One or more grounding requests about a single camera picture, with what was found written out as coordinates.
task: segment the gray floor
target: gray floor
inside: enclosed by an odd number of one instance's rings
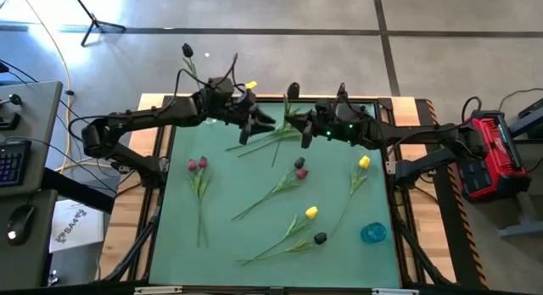
[[[30,0],[52,28],[86,25],[74,0]],[[373,0],[84,0],[100,20],[129,27],[267,28],[378,30]],[[383,0],[392,31],[543,31],[543,0]],[[0,9],[4,24],[36,23],[24,0],[8,0]],[[222,75],[235,53],[240,54],[239,81],[258,81],[259,93],[284,92],[297,81],[304,94],[329,94],[344,81],[353,95],[391,95],[380,36],[286,35],[91,35],[79,45],[81,33],[53,32],[70,69],[80,115],[135,109],[145,92],[172,92],[182,66],[181,45],[190,43],[199,74]],[[401,96],[431,99],[442,123],[458,122],[464,101],[480,96],[484,109],[496,109],[500,99],[518,89],[543,86],[543,38],[527,37],[390,37],[390,49]],[[0,58],[16,64],[38,80],[66,82],[53,44],[39,25],[28,32],[0,31]],[[11,80],[0,75],[0,80]],[[195,85],[184,80],[181,91]],[[509,99],[508,120],[541,98],[541,92]],[[59,110],[64,118],[64,109]],[[55,126],[53,145],[65,147],[65,130]],[[532,166],[543,156],[522,148]],[[51,151],[48,166],[62,156]],[[535,172],[530,194],[543,210]],[[78,180],[89,181],[84,171]],[[496,228],[516,222],[509,201],[470,205],[467,211],[490,287],[543,293],[543,236],[501,240]],[[91,264],[89,248],[83,264]],[[62,264],[59,257],[57,264]],[[64,281],[77,283],[89,275]]]

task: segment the white paper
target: white paper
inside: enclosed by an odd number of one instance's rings
[[[58,201],[54,207],[49,252],[104,240],[104,214],[72,200]]]

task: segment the blue cup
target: blue cup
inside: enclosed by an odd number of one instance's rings
[[[368,226],[365,226],[360,232],[362,241],[369,244],[381,242],[386,236],[387,229],[384,228],[383,224],[379,222],[374,222]]]

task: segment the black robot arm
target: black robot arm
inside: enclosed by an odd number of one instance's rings
[[[241,97],[232,97],[234,85],[229,78],[210,79],[190,97],[175,97],[162,108],[140,111],[127,110],[97,118],[81,132],[84,152],[96,159],[112,159],[112,166],[136,170],[145,187],[164,185],[165,174],[159,159],[142,156],[118,143],[121,136],[163,125],[197,126],[206,118],[234,124],[241,129],[239,142],[247,143],[250,136],[273,131],[275,120],[263,113],[256,104],[256,95],[248,89]]]
[[[415,161],[389,163],[388,172],[395,174],[397,186],[415,186],[418,177],[458,158],[481,160],[488,152],[482,134],[468,123],[436,126],[395,126],[373,118],[364,106],[351,104],[342,83],[338,96],[323,99],[315,108],[303,114],[285,116],[298,129],[302,147],[308,148],[313,137],[324,136],[329,141],[340,140],[351,146],[361,145],[374,150],[386,150],[400,143],[441,144],[445,148]]]

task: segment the green table surface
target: green table surface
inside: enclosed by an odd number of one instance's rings
[[[260,106],[277,120],[277,126],[281,124],[282,103]],[[293,109],[301,111],[311,107],[309,103],[293,104]],[[367,110],[374,114],[373,106]],[[288,141],[281,143],[272,167],[275,144],[238,158],[237,155],[256,146],[226,152],[225,149],[238,144],[238,137],[236,126],[225,126],[220,121],[176,129],[150,283],[400,287],[379,151],[329,142],[323,137],[313,138],[308,149],[302,149],[300,141]],[[331,237],[349,195],[350,167],[364,154],[371,159],[370,167],[364,170],[368,180],[351,199],[343,223]],[[198,248],[198,199],[188,181],[187,161],[198,161],[202,155],[209,159],[206,173],[212,179],[202,205],[209,246]],[[231,220],[270,191],[299,156],[305,157],[305,168],[309,170],[301,187],[279,193],[242,220]],[[324,231],[328,233],[327,242],[309,251],[285,253],[245,266],[235,261],[252,258],[281,240],[294,215],[303,218],[310,206],[319,208],[308,228],[311,238]],[[360,232],[372,222],[382,223],[387,236],[382,242],[367,244],[361,240]],[[290,248],[304,233],[290,237],[270,253]]]

